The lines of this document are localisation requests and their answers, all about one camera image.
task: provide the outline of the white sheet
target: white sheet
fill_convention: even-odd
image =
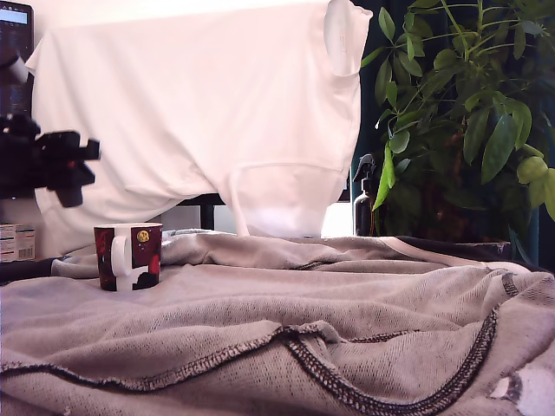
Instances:
[[[60,251],[91,244],[95,224],[144,221],[210,192],[240,235],[319,235],[354,152],[371,17],[348,0],[328,5],[48,32],[28,62],[33,116],[44,132],[101,141],[82,206],[36,193]]]

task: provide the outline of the black spray bottle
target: black spray bottle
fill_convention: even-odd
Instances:
[[[376,163],[372,153],[365,154],[356,170],[353,182],[362,181],[362,194],[355,199],[355,235],[363,237],[376,237],[374,212],[375,203],[375,178]]]

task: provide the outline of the white box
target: white box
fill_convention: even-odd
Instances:
[[[0,224],[0,263],[35,259],[32,224]]]

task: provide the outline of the mug handle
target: mug handle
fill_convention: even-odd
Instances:
[[[116,277],[131,274],[131,240],[117,236],[112,240],[112,271]]]

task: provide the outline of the mug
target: mug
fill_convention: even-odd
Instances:
[[[162,224],[103,224],[95,227],[101,288],[152,288],[160,279]]]

